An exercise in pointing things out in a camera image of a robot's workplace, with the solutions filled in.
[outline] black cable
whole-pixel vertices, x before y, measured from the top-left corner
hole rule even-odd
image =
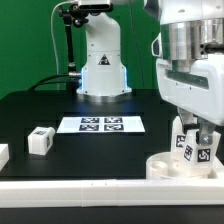
[[[40,80],[35,85],[31,86],[28,89],[28,91],[33,91],[39,84],[45,83],[46,81],[49,81],[49,80],[52,80],[52,79],[61,78],[61,77],[69,77],[69,75],[68,74],[62,74],[62,75],[52,75],[52,76],[49,76],[47,78],[44,78],[44,79]]]
[[[38,83],[43,83],[43,82],[46,82],[46,81],[51,80],[51,79],[61,78],[61,77],[69,77],[69,75],[68,75],[68,74],[52,75],[52,76],[49,76],[49,77],[47,77],[47,78],[44,78],[44,79],[40,80],[40,81],[37,82],[36,84],[38,84]]]
[[[134,40],[135,40],[135,47],[136,47],[136,51],[137,51],[137,55],[138,55],[138,62],[139,62],[140,70],[141,70],[142,86],[143,86],[143,89],[145,89],[142,59],[141,59],[141,55],[140,55],[140,49],[139,49],[137,36],[136,36],[136,31],[135,31],[135,26],[134,26],[134,19],[133,19],[134,16],[133,16],[132,3],[131,3],[130,0],[129,0],[129,8],[130,8],[131,27],[132,27],[132,32],[133,32],[133,36],[134,36]]]
[[[67,83],[67,82],[45,82],[45,83],[37,83],[28,89],[28,91],[34,91],[38,86],[49,85],[49,84],[59,84],[59,83]]]

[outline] white block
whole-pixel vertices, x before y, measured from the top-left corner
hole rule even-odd
[[[7,144],[0,144],[0,171],[9,161],[9,149]]]
[[[37,127],[28,136],[29,153],[36,155],[46,155],[53,145],[53,136],[55,130],[53,128]]]

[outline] white paper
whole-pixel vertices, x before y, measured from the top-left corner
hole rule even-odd
[[[57,133],[145,132],[140,116],[64,117]]]

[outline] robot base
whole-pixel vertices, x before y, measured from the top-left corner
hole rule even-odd
[[[224,166],[215,157],[209,175],[187,177],[178,169],[178,162],[171,159],[170,152],[159,153],[151,156],[146,162],[146,179],[224,179]]]
[[[94,103],[116,103],[116,102],[131,99],[132,91],[130,89],[129,92],[126,92],[117,96],[94,96],[94,95],[78,93],[77,97],[79,100],[86,100],[86,101],[94,102]]]

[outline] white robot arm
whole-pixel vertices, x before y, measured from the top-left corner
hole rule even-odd
[[[215,125],[224,126],[224,1],[145,0],[145,10],[161,25],[152,45],[159,91],[180,115],[171,157],[188,177],[209,174],[220,138]]]
[[[120,26],[104,13],[112,11],[113,5],[131,1],[134,0],[77,0],[70,8],[73,24],[85,24],[86,28],[87,63],[77,90],[81,98],[114,101],[131,92],[120,59]]]

